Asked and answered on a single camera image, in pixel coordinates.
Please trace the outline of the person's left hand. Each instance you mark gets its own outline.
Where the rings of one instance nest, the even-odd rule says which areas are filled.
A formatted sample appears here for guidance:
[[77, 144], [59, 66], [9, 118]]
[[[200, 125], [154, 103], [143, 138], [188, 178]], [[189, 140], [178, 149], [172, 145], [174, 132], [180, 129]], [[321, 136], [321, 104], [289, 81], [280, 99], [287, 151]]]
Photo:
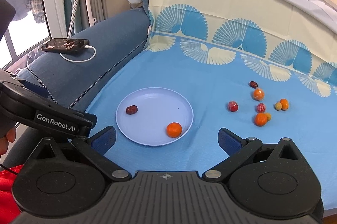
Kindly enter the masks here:
[[12, 127], [5, 135], [0, 139], [0, 155], [4, 155], [8, 151], [9, 143], [13, 143], [16, 139], [16, 128]]

